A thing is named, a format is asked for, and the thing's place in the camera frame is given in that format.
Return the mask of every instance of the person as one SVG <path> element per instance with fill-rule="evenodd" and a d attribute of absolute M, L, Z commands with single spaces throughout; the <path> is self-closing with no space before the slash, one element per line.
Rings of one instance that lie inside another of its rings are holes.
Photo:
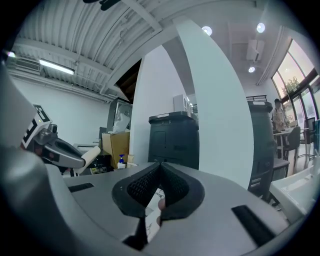
<path fill-rule="evenodd" d="M 282 131 L 286 127 L 285 113 L 281 108 L 281 103 L 278 98 L 274 100 L 274 105 L 275 105 L 275 108 L 272 112 L 272 121 L 275 126 L 274 128 L 277 131 Z"/>

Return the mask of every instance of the cardboard box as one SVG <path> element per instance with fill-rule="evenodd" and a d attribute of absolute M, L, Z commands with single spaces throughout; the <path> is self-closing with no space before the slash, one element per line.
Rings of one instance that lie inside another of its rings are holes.
<path fill-rule="evenodd" d="M 118 168 L 119 155 L 124 155 L 124 162 L 128 161 L 130 132 L 117 134 L 102 133 L 103 151 L 111 155 L 110 164 L 113 168 Z"/>
<path fill-rule="evenodd" d="M 110 154 L 108 154 L 106 151 L 104 151 L 104 149 L 103 149 L 103 147 L 102 147 L 102 138 L 99 139 L 99 148 L 101 149 L 101 152 L 100 152 L 99 155 L 101 155 L 101 156 L 110 155 Z"/>

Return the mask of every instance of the air conditioner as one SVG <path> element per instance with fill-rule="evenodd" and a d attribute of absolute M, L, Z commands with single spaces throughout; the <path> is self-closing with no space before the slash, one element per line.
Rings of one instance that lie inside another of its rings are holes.
<path fill-rule="evenodd" d="M 261 40 L 249 40 L 246 59 L 257 62 L 261 60 L 264 51 L 265 42 Z"/>
<path fill-rule="evenodd" d="M 40 63 L 25 58 L 8 58 L 7 67 L 9 69 L 28 72 L 35 75 L 40 75 Z"/>

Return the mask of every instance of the white paper roll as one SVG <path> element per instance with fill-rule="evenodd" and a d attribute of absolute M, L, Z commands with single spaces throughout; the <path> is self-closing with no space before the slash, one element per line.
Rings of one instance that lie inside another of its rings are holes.
<path fill-rule="evenodd" d="M 73 171 L 77 174 L 81 174 L 88 165 L 91 164 L 91 162 L 99 155 L 101 152 L 101 149 L 98 146 L 95 146 L 94 148 L 90 149 L 89 151 L 85 152 L 81 158 L 85 160 L 85 166 L 81 168 L 74 168 Z"/>

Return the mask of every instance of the window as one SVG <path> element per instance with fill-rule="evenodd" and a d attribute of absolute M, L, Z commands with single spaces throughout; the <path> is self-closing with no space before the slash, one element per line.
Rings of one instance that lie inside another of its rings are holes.
<path fill-rule="evenodd" d="M 304 74 L 301 72 L 301 70 L 298 67 L 295 60 L 288 53 L 284 57 L 281 65 L 278 69 L 278 72 L 279 72 L 280 76 L 282 77 L 282 79 L 285 83 L 285 87 L 288 90 L 288 92 L 290 92 L 294 88 L 293 86 L 290 86 L 290 84 L 292 84 L 291 81 L 293 81 L 294 78 L 296 78 L 296 80 L 299 83 L 305 78 Z"/>
<path fill-rule="evenodd" d="M 301 96 L 302 96 L 307 117 L 315 118 L 317 120 L 315 104 L 309 89 L 306 89 L 303 93 L 301 93 Z"/>
<path fill-rule="evenodd" d="M 294 40 L 292 40 L 290 45 L 289 53 L 294 58 L 296 63 L 298 63 L 305 77 L 311 72 L 311 70 L 314 69 L 314 65 L 311 63 L 304 50 L 302 50 Z"/>
<path fill-rule="evenodd" d="M 299 97 L 293 99 L 293 105 L 298 118 L 298 125 L 301 129 L 305 128 L 305 113 Z"/>
<path fill-rule="evenodd" d="M 296 88 L 313 68 L 306 53 L 292 40 L 287 54 L 272 77 L 281 99 Z"/>
<path fill-rule="evenodd" d="M 287 100 L 286 102 L 283 103 L 283 110 L 284 110 L 285 119 L 287 121 L 291 123 L 296 120 L 295 112 L 290 100 Z"/>
<path fill-rule="evenodd" d="M 320 113 L 320 90 L 314 94 L 314 100 L 318 108 L 318 113 Z"/>
<path fill-rule="evenodd" d="M 282 81 L 278 71 L 274 74 L 274 76 L 272 77 L 272 80 L 273 80 L 273 83 L 276 86 L 276 89 L 277 89 L 278 94 L 280 95 L 280 97 L 283 98 L 284 96 L 286 96 L 288 93 L 287 93 L 287 90 L 285 88 L 285 84 Z"/>

